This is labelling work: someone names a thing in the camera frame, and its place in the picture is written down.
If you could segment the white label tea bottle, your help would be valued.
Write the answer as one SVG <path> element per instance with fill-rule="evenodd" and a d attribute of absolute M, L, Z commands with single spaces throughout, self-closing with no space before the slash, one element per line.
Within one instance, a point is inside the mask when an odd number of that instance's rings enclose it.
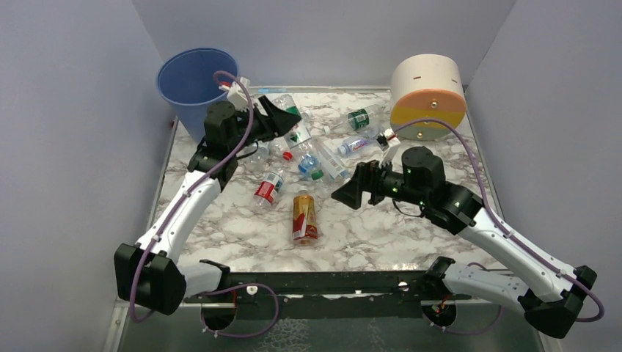
<path fill-rule="evenodd" d="M 313 143 L 321 166 L 329 179 L 337 183 L 347 180 L 350 174 L 340 158 L 322 141 L 315 139 Z"/>

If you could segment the green white label bottle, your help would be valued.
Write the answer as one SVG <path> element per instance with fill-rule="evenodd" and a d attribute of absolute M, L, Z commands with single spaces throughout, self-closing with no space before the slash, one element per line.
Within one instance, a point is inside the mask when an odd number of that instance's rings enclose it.
<path fill-rule="evenodd" d="M 296 159 L 297 168 L 303 154 L 309 153 L 318 158 L 318 153 L 315 149 L 314 144 L 312 143 L 313 139 L 310 131 L 307 128 L 307 125 L 304 122 L 304 118 L 302 117 L 302 113 L 299 111 L 293 97 L 291 95 L 280 95 L 273 100 L 273 103 L 278 108 L 290 113 L 297 114 L 301 117 L 301 122 L 299 122 L 284 137 L 287 145 L 290 148 L 290 152 Z"/>

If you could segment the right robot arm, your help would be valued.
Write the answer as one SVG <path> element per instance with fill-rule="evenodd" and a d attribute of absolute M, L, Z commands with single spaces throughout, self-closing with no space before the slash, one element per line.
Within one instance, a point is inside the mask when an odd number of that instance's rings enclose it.
<path fill-rule="evenodd" d="M 332 199 L 358 209 L 367 192 L 371 205 L 390 198 L 419 206 L 421 217 L 479 246 L 513 272 L 504 276 L 438 257 L 424 274 L 426 286 L 444 295 L 499 304 L 523 314 L 540 333 L 564 338 L 580 320 L 596 272 L 556 260 L 529 242 L 489 210 L 480 196 L 447 181 L 441 158 L 428 148 L 410 147 L 401 162 L 402 172 L 380 161 L 357 164 L 352 178 L 332 192 Z"/>

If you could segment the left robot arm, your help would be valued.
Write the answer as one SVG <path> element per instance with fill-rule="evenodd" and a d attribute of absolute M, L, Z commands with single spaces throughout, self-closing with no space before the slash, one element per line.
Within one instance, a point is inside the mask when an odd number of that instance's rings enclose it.
<path fill-rule="evenodd" d="M 188 165 L 182 186 L 166 210 L 134 244 L 114 253 L 117 294 L 122 300 L 171 315 L 183 299 L 219 290 L 230 269 L 210 260 L 178 266 L 184 244 L 207 207 L 236 169 L 236 154 L 253 142 L 288 134 L 297 114 L 281 110 L 266 96 L 259 106 L 237 109 L 221 100 L 206 109 L 205 135 Z"/>

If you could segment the blue plastic bin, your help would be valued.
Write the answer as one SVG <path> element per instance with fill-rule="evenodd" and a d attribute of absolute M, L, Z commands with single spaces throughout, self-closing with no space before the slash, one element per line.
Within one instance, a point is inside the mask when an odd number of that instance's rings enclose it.
<path fill-rule="evenodd" d="M 227 95 L 213 77 L 219 70 L 239 74 L 238 63 L 229 53 L 216 48 L 193 48 L 167 60 L 156 76 L 158 92 L 196 143 L 205 135 L 204 119 L 209 105 Z"/>

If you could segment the clear bottle red cap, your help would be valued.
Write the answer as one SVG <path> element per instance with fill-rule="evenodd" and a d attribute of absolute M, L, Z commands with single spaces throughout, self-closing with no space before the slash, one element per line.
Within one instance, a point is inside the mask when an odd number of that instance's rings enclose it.
<path fill-rule="evenodd" d="M 293 159 L 290 148 L 283 137 L 277 137 L 270 141 L 268 143 L 268 148 L 270 153 L 277 158 L 281 158 L 285 161 L 291 161 Z"/>

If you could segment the blue green label bottle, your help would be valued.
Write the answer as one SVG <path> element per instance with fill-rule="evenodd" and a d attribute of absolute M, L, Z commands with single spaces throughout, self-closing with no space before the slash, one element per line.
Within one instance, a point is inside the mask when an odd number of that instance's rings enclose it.
<path fill-rule="evenodd" d="M 244 159 L 244 164 L 250 172 L 263 172 L 265 170 L 268 157 L 270 155 L 268 144 L 266 142 L 258 142 L 248 146 L 244 150 L 244 154 L 251 153 Z"/>

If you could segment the Ganten small water bottle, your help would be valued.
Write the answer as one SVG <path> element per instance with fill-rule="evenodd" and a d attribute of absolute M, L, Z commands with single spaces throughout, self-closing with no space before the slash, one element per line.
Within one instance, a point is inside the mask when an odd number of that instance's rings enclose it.
<path fill-rule="evenodd" d="M 369 147 L 376 143 L 376 137 L 381 132 L 380 127 L 368 128 L 361 130 L 353 136 L 344 139 L 337 147 L 337 152 L 342 156 L 348 156 L 359 152 L 365 147 Z"/>

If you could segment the blue label clear bottle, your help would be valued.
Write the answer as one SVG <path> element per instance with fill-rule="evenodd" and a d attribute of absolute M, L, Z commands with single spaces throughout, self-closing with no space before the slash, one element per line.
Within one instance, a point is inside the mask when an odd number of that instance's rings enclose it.
<path fill-rule="evenodd" d="M 319 180 L 324 176 L 320 161 L 309 153 L 303 154 L 298 169 L 303 176 L 311 180 Z"/>

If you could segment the gold red drink bottle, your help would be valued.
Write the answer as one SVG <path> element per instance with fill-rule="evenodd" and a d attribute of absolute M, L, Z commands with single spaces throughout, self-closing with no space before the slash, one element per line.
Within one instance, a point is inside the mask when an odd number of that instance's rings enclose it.
<path fill-rule="evenodd" d="M 309 246 L 319 237 L 315 199 L 307 189 L 293 198 L 292 240 L 296 245 Z"/>

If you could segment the dark green label bottle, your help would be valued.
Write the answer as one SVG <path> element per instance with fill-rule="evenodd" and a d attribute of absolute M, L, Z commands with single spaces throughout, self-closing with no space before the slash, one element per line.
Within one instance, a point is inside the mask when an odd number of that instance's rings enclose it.
<path fill-rule="evenodd" d="M 379 104 L 351 110 L 342 114 L 336 122 L 324 125 L 322 131 L 326 135 L 371 132 L 379 126 L 384 111 L 385 107 Z"/>

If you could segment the red label clear bottle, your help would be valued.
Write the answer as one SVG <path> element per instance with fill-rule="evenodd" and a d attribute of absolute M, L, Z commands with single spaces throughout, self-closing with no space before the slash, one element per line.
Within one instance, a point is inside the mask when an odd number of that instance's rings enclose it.
<path fill-rule="evenodd" d="M 285 170 L 283 168 L 269 169 L 263 176 L 256 192 L 254 200 L 260 209 L 271 208 L 277 203 L 279 192 L 285 183 Z"/>

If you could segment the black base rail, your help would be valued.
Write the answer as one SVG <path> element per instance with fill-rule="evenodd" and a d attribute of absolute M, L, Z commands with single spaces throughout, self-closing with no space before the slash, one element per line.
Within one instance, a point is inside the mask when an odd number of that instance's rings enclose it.
<path fill-rule="evenodd" d="M 423 304 L 451 293 L 424 271 L 231 273 L 223 288 L 184 299 L 209 315 L 233 310 L 240 320 L 421 318 Z"/>

